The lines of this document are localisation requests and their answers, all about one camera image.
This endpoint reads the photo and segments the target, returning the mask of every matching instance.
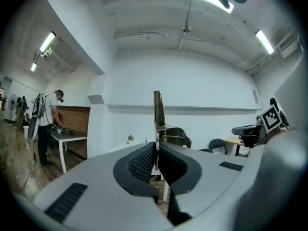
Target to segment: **black pants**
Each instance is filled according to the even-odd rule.
[[[38,127],[38,154],[39,154],[39,161],[40,164],[45,165],[47,164],[47,145],[49,140],[49,129],[51,129],[51,124],[46,126],[39,126]]]

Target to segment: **security camera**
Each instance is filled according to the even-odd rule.
[[[190,25],[185,25],[182,29],[184,33],[189,33],[192,30],[192,27]]]

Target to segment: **man's arm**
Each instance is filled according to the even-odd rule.
[[[52,112],[52,117],[56,120],[56,122],[61,126],[64,127],[64,125],[62,124],[62,122],[59,119],[59,114],[57,111],[57,106],[53,105],[51,106],[51,112]]]

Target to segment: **brick wall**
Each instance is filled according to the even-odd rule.
[[[58,113],[60,114],[61,122],[68,129],[88,133],[90,108],[58,106]],[[68,142],[68,148],[76,154],[87,158],[87,140],[70,141]]]

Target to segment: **white shirt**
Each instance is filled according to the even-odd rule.
[[[48,94],[45,101],[46,111],[44,112],[44,115],[39,119],[39,126],[46,126],[53,123],[51,107],[57,106],[57,104],[57,95],[54,92]]]

